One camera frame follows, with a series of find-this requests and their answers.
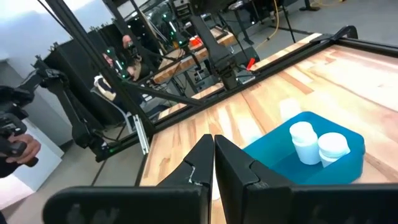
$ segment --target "gray floor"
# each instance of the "gray floor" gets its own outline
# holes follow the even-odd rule
[[[360,39],[394,45],[398,43],[396,31],[398,2],[395,0],[347,0],[336,6],[324,7],[318,12],[298,11],[302,4],[303,1],[299,0],[289,7],[290,21],[294,29],[334,33],[345,25],[354,25],[358,29]],[[273,33],[273,29],[266,27],[270,23],[268,21],[265,25],[254,25],[248,29],[251,39],[255,42],[254,46]],[[283,17],[281,17],[280,25],[287,27]],[[296,39],[305,37],[300,34],[295,34],[295,36]],[[258,54],[260,58],[265,58],[290,44],[292,44],[290,34],[280,30],[270,41],[258,49]],[[107,135],[115,137],[117,130],[111,131]],[[106,162],[95,185],[134,185],[141,160],[142,152],[139,145],[113,156]],[[89,149],[83,150],[76,145],[72,146],[65,154],[61,165],[36,194],[3,211],[7,215],[8,222],[10,224],[42,223],[41,209],[49,196],[65,187],[90,185],[100,166],[101,163],[95,162]]]

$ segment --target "blue plastic bin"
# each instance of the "blue plastic bin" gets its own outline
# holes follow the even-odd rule
[[[321,162],[313,166],[303,164],[289,132],[291,125],[299,121],[312,124],[318,137],[330,132],[344,135],[351,152],[326,168]],[[360,134],[306,111],[253,142],[244,151],[296,184],[349,184],[362,174],[365,145]]]

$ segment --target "wooden tabletop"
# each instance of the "wooden tabletop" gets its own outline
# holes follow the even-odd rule
[[[253,69],[300,47],[313,34],[259,62]],[[167,177],[204,134],[222,134],[244,148],[282,121],[279,102],[296,99],[303,111],[361,134],[366,155],[357,183],[398,182],[398,59],[334,45],[284,71],[157,133],[141,185]],[[225,223],[221,200],[212,223]]]
[[[211,33],[213,34],[214,37],[219,37],[223,35],[223,33],[218,30],[217,28],[212,28]],[[226,36],[222,37],[221,39],[218,40],[218,43],[223,44],[225,46],[229,46],[231,44],[234,44],[236,42],[236,39],[234,35],[230,32],[227,33]],[[201,47],[201,44],[196,45],[194,47],[190,47],[191,50],[195,50],[197,48]],[[171,57],[171,58],[179,58],[182,57],[185,54],[185,52],[181,49],[174,50],[173,52],[167,54],[166,56]],[[197,52],[195,52],[195,55],[199,62],[202,60],[206,59],[208,56],[207,49],[203,48]],[[163,59],[162,63],[159,65],[159,69],[165,67],[166,65],[172,63],[173,61],[169,59]],[[195,61],[193,60],[192,57],[186,58],[181,61],[181,63],[177,63],[170,68],[164,70],[163,72],[160,72],[159,74],[155,75],[154,81],[156,83],[162,83],[166,81],[168,78],[172,77],[175,74],[179,74],[181,71],[184,71],[190,67],[192,67],[195,64]]]

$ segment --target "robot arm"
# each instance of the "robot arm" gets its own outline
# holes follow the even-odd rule
[[[57,96],[62,108],[68,116],[72,124],[72,138],[76,144],[82,148],[89,147],[96,156],[100,156],[104,151],[102,145],[104,140],[101,136],[95,134],[81,115],[80,110],[76,105],[76,98],[72,91],[69,89],[69,82],[67,76],[54,69],[50,68],[37,68],[34,70],[27,79],[15,90],[25,91],[31,96],[38,86],[48,89],[49,92]],[[21,107],[30,103],[21,103]]]

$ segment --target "white wall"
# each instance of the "white wall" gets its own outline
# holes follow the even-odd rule
[[[18,86],[22,81],[23,78],[7,62],[0,62],[0,85]],[[29,114],[29,120],[55,144],[61,145],[72,139],[72,127],[41,95],[36,94],[33,102],[24,109]]]
[[[90,26],[100,26],[102,23],[111,22],[112,15],[102,0],[64,1],[86,30]],[[49,54],[48,49],[54,42],[61,44],[70,40],[69,34],[36,0],[0,0],[0,34],[1,46],[9,56],[8,63],[22,78],[32,71],[33,68],[30,65],[35,62],[35,55],[41,55],[44,58]],[[41,88],[38,88],[36,93],[63,120],[57,125],[70,126],[56,96]],[[46,108],[37,108],[38,110],[41,110],[42,116],[45,116]],[[50,126],[54,123],[47,121],[46,124],[36,125]]]
[[[142,4],[144,4],[146,1],[148,1],[148,0],[135,0],[135,2],[138,5],[138,7],[141,6]],[[127,2],[125,2],[124,4],[119,6],[118,10],[119,10],[119,12],[120,12],[120,14],[122,15],[123,18],[125,18],[130,13],[135,11],[134,10],[134,6],[132,6],[130,0],[128,0]]]

